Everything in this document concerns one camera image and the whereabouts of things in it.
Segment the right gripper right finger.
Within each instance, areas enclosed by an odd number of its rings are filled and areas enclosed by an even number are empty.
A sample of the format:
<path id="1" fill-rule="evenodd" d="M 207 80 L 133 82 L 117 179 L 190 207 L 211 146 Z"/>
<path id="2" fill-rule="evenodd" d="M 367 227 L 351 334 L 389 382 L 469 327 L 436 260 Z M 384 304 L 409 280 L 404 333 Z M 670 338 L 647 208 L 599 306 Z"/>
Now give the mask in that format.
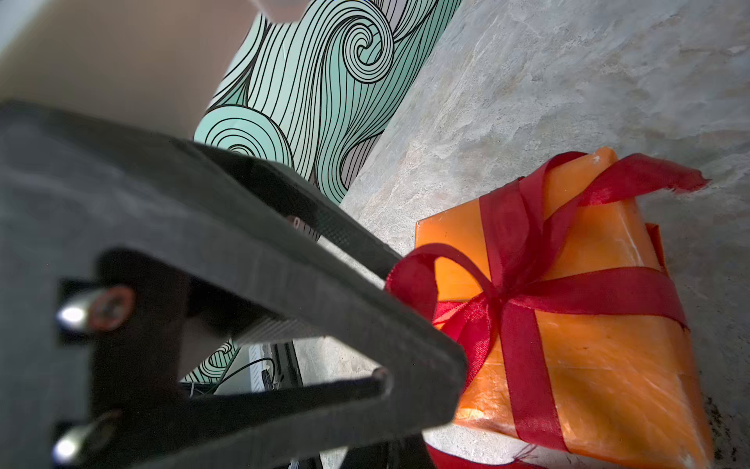
<path id="1" fill-rule="evenodd" d="M 413 435 L 389 444 L 389 469 L 435 469 L 422 435 Z"/>

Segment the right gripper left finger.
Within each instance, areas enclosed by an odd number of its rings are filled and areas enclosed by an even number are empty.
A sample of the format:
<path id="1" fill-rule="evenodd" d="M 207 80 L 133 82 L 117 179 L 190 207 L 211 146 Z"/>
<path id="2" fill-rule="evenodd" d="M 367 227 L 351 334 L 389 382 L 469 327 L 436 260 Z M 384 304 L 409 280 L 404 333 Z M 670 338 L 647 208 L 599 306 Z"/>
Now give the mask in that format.
<path id="1" fill-rule="evenodd" d="M 340 469 L 387 469 L 389 457 L 389 442 L 348 449 Z"/>

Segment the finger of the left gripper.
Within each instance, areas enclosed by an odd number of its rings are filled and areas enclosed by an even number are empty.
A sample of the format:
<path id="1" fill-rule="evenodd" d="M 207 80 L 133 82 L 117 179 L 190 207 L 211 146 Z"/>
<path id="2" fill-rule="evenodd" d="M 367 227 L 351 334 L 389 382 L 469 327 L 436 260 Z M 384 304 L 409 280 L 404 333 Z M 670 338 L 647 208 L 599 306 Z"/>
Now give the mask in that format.
<path id="1" fill-rule="evenodd" d="M 292 168 L 193 145 L 193 275 L 203 281 L 351 281 L 289 225 L 297 217 L 380 279 L 402 258 Z"/>
<path id="2" fill-rule="evenodd" d="M 1 107 L 1 464 L 273 468 L 447 424 L 460 347 L 377 277 L 400 257 L 290 168 L 21 102 Z M 329 336 L 350 381 L 191 398 L 229 338 Z"/>

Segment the red ribbon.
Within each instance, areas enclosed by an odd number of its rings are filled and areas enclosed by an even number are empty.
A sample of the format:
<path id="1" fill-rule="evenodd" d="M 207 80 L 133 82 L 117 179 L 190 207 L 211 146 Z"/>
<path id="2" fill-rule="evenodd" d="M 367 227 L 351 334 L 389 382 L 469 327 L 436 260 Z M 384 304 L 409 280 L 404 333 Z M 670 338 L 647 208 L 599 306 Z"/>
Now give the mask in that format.
<path id="1" fill-rule="evenodd" d="M 541 466 L 514 459 L 504 464 L 485 464 L 470 461 L 456 455 L 444 453 L 430 445 L 426 446 L 429 456 L 437 469 L 544 469 Z"/>
<path id="2" fill-rule="evenodd" d="M 552 214 L 543 212 L 548 174 L 578 160 L 558 154 L 531 175 L 480 199 L 489 270 L 443 243 L 414 249 L 396 264 L 386 291 L 441 330 L 464 351 L 474 380 L 493 343 L 503 347 L 511 409 L 520 438 L 565 449 L 535 315 L 656 316 L 683 324 L 674 283 L 662 269 L 614 268 L 547 279 L 576 212 L 661 190 L 693 193 L 707 180 L 693 168 L 644 154 L 617 160 Z"/>

